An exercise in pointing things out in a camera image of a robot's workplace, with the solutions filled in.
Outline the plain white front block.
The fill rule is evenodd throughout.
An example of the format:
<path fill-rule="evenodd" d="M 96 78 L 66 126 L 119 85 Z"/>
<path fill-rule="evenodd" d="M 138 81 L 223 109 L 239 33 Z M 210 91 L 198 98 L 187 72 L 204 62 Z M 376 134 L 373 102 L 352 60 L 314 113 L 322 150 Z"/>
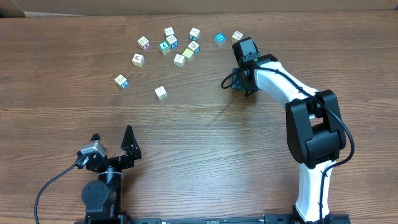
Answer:
<path fill-rule="evenodd" d="M 157 95 L 159 100 L 162 100 L 165 97 L 167 97 L 167 92 L 166 92 L 164 86 L 160 86 L 160 87 L 156 88 L 155 94 Z"/>

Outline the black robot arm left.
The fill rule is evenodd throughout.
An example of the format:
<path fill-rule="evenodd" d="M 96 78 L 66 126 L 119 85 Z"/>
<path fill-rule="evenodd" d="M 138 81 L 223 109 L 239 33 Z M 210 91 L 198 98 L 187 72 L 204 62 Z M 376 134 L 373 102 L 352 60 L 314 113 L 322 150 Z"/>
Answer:
<path fill-rule="evenodd" d="M 98 174 L 98 178 L 87 183 L 81 193 L 85 223 L 132 223 L 132 218 L 122 211 L 123 170 L 134 167 L 134 161 L 141 158 L 141 150 L 130 125 L 126 127 L 121 150 L 125 154 L 108 157 L 99 134 L 94 134 L 78 151 L 77 167 Z"/>

